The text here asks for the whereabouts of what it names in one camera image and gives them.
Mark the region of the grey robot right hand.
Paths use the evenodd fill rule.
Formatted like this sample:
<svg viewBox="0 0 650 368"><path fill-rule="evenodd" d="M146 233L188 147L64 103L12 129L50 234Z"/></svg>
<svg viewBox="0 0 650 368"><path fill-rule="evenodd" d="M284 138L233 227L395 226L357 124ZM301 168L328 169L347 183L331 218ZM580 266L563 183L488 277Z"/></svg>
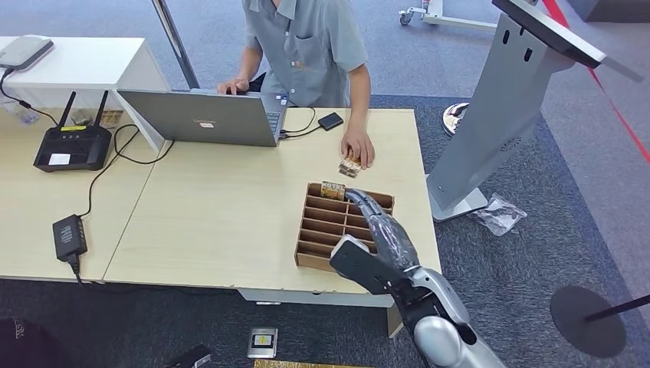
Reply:
<svg viewBox="0 0 650 368"><path fill-rule="evenodd" d="M418 253L406 230L368 193L349 188L345 198L362 212L376 246L379 258L391 268L402 272L420 265Z"/></svg>

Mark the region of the person's right hand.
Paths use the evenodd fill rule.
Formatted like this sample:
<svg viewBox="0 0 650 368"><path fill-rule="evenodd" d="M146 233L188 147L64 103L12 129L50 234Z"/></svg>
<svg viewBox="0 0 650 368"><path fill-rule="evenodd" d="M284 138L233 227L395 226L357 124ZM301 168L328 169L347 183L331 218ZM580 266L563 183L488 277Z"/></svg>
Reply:
<svg viewBox="0 0 650 368"><path fill-rule="evenodd" d="M249 91L249 80L247 78L235 77L224 81L217 86L219 94L239 95Z"/></svg>

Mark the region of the person's left hand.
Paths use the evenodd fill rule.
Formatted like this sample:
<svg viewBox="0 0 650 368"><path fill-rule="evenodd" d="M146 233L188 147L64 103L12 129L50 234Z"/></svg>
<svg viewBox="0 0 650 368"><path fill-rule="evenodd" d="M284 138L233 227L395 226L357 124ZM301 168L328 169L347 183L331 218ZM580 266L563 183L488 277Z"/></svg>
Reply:
<svg viewBox="0 0 650 368"><path fill-rule="evenodd" d="M364 123L347 124L340 152L344 159L359 163L362 169L371 167L376 153Z"/></svg>

